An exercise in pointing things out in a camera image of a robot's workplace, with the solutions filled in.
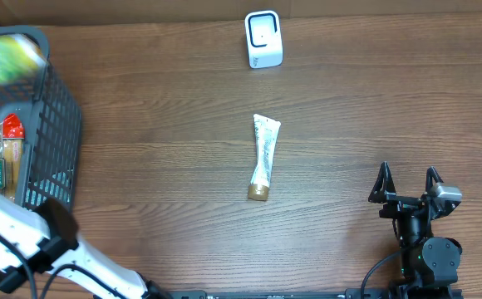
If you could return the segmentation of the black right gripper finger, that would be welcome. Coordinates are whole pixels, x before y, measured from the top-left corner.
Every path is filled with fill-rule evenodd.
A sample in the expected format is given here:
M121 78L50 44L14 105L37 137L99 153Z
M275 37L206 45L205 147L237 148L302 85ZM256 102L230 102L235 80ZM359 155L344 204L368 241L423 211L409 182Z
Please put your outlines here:
M388 203L396 196L396 187L391 177L389 164L381 163L376 182L368 197L370 203Z
M431 166L426 170L425 194L437 195L439 188L443 186L443 183L444 181L434 166Z

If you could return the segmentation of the green snack packet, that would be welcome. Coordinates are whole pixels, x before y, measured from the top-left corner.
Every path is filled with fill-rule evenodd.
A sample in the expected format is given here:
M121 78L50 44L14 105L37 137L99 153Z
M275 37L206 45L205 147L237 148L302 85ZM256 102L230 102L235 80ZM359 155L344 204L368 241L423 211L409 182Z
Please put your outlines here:
M41 48L25 35L0 35L0 86L33 77L47 64Z

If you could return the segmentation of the white barcode scanner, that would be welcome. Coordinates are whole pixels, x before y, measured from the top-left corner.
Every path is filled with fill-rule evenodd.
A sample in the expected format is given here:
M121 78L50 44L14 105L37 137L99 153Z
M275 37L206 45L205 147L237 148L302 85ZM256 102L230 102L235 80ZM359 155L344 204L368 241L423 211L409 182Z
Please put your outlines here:
M272 10L249 13L244 19L248 63L253 69L279 66L283 41L278 14Z

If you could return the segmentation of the white tube with gold cap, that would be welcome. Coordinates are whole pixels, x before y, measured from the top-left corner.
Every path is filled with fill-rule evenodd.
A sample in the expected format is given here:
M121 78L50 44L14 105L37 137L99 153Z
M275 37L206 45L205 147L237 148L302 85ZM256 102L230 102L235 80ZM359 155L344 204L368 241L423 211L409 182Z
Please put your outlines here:
M253 115L253 122L257 162L248 186L248 198L267 201L281 122L259 114Z

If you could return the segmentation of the orange spaghetti packet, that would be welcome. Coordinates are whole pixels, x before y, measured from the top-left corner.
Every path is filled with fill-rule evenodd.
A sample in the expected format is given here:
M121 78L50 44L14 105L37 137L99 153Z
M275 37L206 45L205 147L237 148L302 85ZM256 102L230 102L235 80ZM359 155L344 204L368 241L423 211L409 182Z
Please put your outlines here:
M16 114L0 122L0 194L15 202L25 129Z

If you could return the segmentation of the grey plastic shopping basket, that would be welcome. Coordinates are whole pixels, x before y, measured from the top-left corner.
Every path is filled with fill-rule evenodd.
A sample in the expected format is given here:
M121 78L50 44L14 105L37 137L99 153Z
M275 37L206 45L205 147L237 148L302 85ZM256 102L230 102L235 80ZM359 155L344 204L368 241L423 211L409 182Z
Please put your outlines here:
M53 198L71 210L81 149L81 108L52 64L34 77L0 86L0 122L11 113L26 131L15 203L34 209Z

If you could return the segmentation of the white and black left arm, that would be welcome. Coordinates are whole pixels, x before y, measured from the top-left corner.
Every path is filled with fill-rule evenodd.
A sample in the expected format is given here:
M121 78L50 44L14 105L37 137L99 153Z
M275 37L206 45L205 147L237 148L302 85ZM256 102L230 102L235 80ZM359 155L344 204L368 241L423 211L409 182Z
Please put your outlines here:
M14 292L35 272L63 277L99 298L168 298L154 282L90 245L72 214L55 199L35 210L0 194L0 289Z

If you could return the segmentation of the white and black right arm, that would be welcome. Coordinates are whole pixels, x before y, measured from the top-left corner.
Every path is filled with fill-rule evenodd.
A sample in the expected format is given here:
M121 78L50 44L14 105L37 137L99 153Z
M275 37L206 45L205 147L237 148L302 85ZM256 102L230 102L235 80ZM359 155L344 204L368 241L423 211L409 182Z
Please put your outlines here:
M360 297L370 294L370 276L384 263L398 257L401 279L390 282L375 298L461 298L451 285L458 282L462 246L453 238L436 237L432 222L450 215L462 202L462 192L445 184L435 167L426 171L425 191L419 197L396 192L389 164L381 163L376 182L368 197L380 203L380 218L391 220L399 250L375 264L361 282Z

